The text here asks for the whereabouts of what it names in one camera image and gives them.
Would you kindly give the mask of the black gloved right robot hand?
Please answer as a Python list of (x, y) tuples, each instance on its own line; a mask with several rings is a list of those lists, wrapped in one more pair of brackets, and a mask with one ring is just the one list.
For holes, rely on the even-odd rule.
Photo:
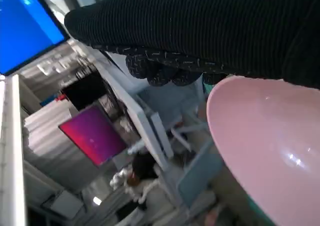
[(231, 74), (320, 87), (320, 0), (101, 0), (64, 25), (152, 86)]

